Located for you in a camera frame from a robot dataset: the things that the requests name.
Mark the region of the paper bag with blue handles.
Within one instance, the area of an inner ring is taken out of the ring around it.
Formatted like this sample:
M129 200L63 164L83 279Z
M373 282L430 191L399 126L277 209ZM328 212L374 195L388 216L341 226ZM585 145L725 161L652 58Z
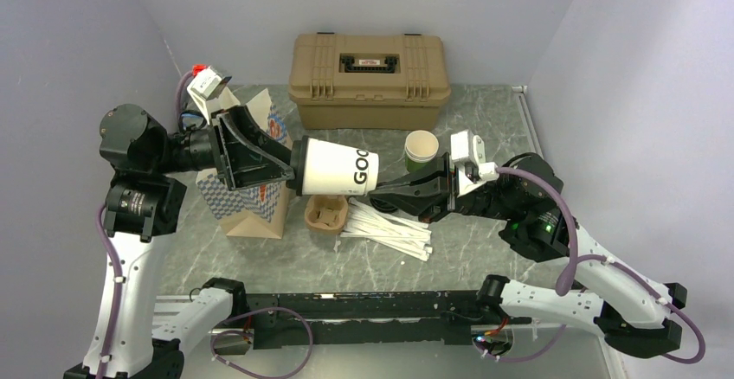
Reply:
M229 92L253 114L261 129L287 148L293 141L268 88L258 93ZM295 194L283 182L229 191L215 169L196 175L196 186L226 236L280 239Z

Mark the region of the black cup lid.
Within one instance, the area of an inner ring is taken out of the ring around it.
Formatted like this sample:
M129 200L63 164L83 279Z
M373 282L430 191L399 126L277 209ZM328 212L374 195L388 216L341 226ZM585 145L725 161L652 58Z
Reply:
M298 141L294 141L291 149L289 165L293 170L293 177L287 180L286 186L290 190L293 190L297 196L303 195L306 158L309 142L310 138L308 136L304 136Z

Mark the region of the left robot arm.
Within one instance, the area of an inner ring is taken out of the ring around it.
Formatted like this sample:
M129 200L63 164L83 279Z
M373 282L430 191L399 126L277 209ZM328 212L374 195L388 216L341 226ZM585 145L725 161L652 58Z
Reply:
M153 325L162 266L186 193L178 172L213 169L231 190L293 178L291 148L244 106L216 112L210 125L170 133L144 108L123 104L100 122L100 155L113 178L96 219L106 250L97 325L68 378L178 378L187 354L221 322L242 324L245 286L211 279L168 324Z

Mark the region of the white paper cup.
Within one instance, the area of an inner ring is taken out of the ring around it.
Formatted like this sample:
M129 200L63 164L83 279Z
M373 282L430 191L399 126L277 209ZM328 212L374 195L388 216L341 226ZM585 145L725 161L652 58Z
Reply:
M300 178L301 195L364 196L377 186L379 156L310 138Z

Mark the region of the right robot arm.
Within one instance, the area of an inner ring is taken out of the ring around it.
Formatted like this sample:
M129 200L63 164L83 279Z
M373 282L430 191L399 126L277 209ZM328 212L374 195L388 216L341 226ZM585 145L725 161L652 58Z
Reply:
M443 155L368 197L424 223L450 214L503 222L499 236L512 251L560 273L551 289L488 275L477 311L488 323L540 318L584 329L611 348L640 359L678 360L687 291L629 267L578 222L562 198L563 183L545 160L524 153L504 164Z

